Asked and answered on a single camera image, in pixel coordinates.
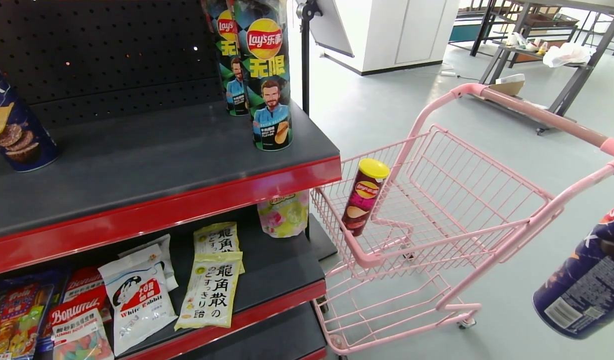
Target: shopping cart handle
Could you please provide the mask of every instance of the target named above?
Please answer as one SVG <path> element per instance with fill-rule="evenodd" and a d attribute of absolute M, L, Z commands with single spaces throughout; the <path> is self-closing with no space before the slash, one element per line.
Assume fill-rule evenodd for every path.
<path fill-rule="evenodd" d="M 534 119 L 540 121 L 544 125 L 551 128 L 558 128 L 564 132 L 568 132 L 575 137 L 582 139 L 597 148 L 604 153 L 612 155 L 614 157 L 614 137 L 608 137 L 599 132 L 595 132 L 585 126 L 580 125 L 571 120 L 567 120 L 562 116 L 554 114 L 539 107 L 535 107 L 528 102 L 520 100 L 519 98 L 508 96 L 499 91 L 489 88 L 484 84 L 463 84 L 451 91 L 453 96 L 459 98 L 464 94 L 474 94 L 481 96 L 486 100 L 494 101 L 500 105 L 504 105 L 509 109 L 513 109 L 517 112 L 531 116 Z M 614 160 L 609 162 L 609 165 L 614 167 Z"/>

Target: yellow candy bag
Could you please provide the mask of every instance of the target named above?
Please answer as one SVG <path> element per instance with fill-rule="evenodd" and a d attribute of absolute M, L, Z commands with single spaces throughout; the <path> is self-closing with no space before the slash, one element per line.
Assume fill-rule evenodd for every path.
<path fill-rule="evenodd" d="M 216 254 L 240 251 L 238 228 L 234 221 L 219 222 L 193 232 L 193 249 L 196 254 Z"/>
<path fill-rule="evenodd" d="M 241 265 L 240 251 L 197 253 L 174 330 L 230 328 Z"/>

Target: green chip can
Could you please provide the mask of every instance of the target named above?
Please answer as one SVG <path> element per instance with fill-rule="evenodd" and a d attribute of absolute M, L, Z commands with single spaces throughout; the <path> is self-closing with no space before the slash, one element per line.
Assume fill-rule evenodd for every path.
<path fill-rule="evenodd" d="M 227 112 L 232 116 L 247 116 L 248 73 L 238 52 L 238 33 L 227 0 L 202 0 L 201 6 L 217 50 L 218 73 Z"/>
<path fill-rule="evenodd" d="M 291 145 L 286 0 L 228 0 L 249 78 L 253 138 L 264 151 Z"/>

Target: pringles-style chip can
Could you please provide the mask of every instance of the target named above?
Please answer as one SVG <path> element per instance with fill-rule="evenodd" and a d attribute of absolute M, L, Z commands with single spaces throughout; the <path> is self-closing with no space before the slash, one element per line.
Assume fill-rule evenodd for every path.
<path fill-rule="evenodd" d="M 291 144 L 291 93 L 286 0 L 229 0 L 242 62 L 250 74 L 254 143 L 264 151 Z"/>
<path fill-rule="evenodd" d="M 533 294 L 542 320 L 581 340 L 614 321 L 614 208 Z"/>
<path fill-rule="evenodd" d="M 217 49 L 218 71 L 227 112 L 232 116 L 248 116 L 247 69 L 238 52 L 238 32 L 228 0 L 202 0 L 201 6 L 213 33 Z"/>
<path fill-rule="evenodd" d="M 17 172 L 52 163 L 58 148 L 0 72 L 0 153 Z"/>
<path fill-rule="evenodd" d="M 353 181 L 342 218 L 347 230 L 355 237 L 359 237 L 367 225 L 382 183 L 387 176 L 389 176 L 389 167 L 384 163 L 375 159 L 362 159 L 359 162 L 358 173 Z"/>

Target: blue snack can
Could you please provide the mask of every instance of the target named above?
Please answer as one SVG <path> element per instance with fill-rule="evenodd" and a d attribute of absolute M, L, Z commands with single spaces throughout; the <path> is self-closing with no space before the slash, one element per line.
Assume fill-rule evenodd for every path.
<path fill-rule="evenodd" d="M 0 153 L 17 172 L 25 173 L 58 157 L 58 148 L 29 107 L 0 71 Z"/>
<path fill-rule="evenodd" d="M 540 318 L 582 340 L 614 321 L 614 208 L 533 294 Z"/>

